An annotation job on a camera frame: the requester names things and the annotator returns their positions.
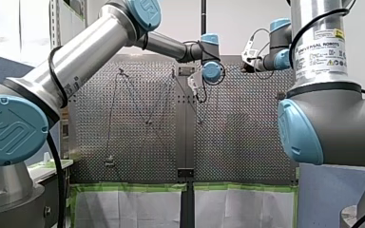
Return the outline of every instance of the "silver arm segment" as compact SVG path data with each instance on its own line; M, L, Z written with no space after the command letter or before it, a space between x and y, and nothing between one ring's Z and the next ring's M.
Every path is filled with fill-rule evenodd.
M135 46L174 58L180 63L202 58L202 50L198 44L184 44L154 31L141 37Z
M77 92L122 47L136 45L184 63L202 58L202 49L198 44L186 45L154 32L147 33L146 42L145 32L137 27L133 18L127 16L126 10L126 7L103 6L99 20L55 53L55 73L67 98ZM63 105L62 94L51 80L48 61L23 78L8 78L5 84L20 86L59 115L59 107ZM0 94L8 93L0 87Z

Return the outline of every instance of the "white wall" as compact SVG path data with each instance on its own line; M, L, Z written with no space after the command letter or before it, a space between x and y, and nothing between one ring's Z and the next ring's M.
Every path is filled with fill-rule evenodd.
M349 76L365 88L365 1L357 1L345 18Z
M106 0L87 0L87 20L91 23ZM201 35L201 0L161 0L163 20L158 32L174 39L198 40ZM240 55L249 36L259 28L269 28L274 19L290 17L284 0L209 0L207 31L218 33L221 54ZM345 18L349 76L365 88L365 1L357 1ZM259 33L255 47L267 42ZM120 53L142 54L138 48L124 48Z

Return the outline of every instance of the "sticker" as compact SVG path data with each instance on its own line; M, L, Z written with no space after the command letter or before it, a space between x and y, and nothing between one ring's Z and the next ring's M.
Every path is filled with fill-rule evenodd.
M325 29L314 32L314 39L322 38L340 38L345 39L345 33L341 29Z
M321 38L296 48L296 78L313 78L321 73L347 74L345 41Z

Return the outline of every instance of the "green tape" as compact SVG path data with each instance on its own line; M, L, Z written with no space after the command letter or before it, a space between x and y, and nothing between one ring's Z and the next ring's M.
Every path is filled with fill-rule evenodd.
M194 190L196 191L224 191L229 189L260 191L260 192L280 192L280 193L293 193L298 190L296 186L248 184L248 183L233 183L233 182L194 183Z
M296 168L296 179L299 180L300 179L300 167Z
M298 227L298 186L280 186L265 184L248 184L233 182L200 182L194 183L195 191L226 191L226 190L245 190L259 192L293 193L293 228Z
M293 208L293 228L298 228L298 188L294 195L294 208Z
M184 192L186 184L139 184L124 182L104 182L88 184L72 184L70 186L70 218L72 228L75 226L76 200L79 193L83 192L135 192L135 193L167 193L167 192Z

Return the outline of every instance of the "white cloth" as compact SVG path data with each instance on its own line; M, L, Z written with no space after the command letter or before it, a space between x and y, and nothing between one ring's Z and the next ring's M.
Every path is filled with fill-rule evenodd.
M195 191L196 228L293 228L295 193Z

